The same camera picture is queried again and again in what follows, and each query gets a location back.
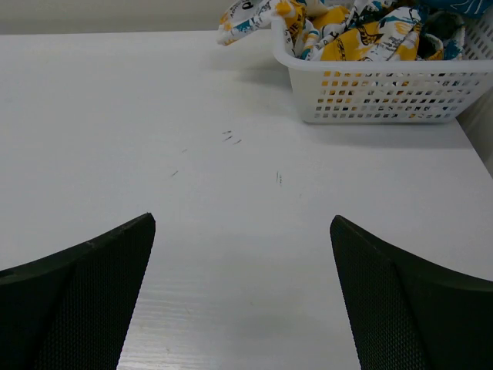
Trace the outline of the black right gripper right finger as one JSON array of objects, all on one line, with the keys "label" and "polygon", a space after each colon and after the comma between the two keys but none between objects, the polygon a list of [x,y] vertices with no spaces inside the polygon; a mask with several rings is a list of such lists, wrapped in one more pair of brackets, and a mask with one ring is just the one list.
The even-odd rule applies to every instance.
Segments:
[{"label": "black right gripper right finger", "polygon": [[337,215],[337,274],[362,369],[490,369],[492,282],[425,260]]}]

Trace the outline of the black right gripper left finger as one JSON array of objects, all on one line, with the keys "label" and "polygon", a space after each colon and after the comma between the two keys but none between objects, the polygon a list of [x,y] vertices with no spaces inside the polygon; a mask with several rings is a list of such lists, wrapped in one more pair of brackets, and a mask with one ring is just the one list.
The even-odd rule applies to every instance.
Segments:
[{"label": "black right gripper left finger", "polygon": [[115,369],[156,233],[143,214],[1,272],[3,369]]}]

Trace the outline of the printed yellow teal white shorts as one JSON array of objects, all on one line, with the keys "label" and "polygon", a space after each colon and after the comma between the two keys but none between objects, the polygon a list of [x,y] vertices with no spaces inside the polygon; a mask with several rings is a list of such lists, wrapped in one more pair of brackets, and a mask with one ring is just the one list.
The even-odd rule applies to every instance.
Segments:
[{"label": "printed yellow teal white shorts", "polygon": [[267,27],[286,25],[291,54],[305,61],[396,62],[460,60],[466,18],[479,19],[490,1],[237,1],[220,18],[217,42],[230,45]]}]

